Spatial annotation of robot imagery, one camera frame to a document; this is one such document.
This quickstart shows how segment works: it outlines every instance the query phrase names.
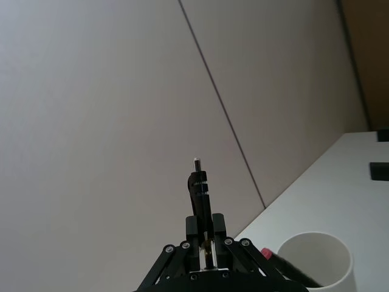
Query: marker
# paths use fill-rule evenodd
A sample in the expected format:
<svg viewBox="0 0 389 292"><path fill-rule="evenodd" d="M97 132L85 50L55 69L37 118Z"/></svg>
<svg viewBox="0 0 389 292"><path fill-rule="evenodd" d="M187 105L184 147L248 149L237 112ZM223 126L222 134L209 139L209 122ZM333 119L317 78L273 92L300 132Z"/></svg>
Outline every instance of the marker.
<svg viewBox="0 0 389 292"><path fill-rule="evenodd" d="M279 255L273 253L268 248L261 250L262 255L271 263L282 275L290 280L301 283L307 288L320 288L322 287L314 279L307 276L305 273L300 271L294 265L289 263L286 259L283 259Z"/></svg>

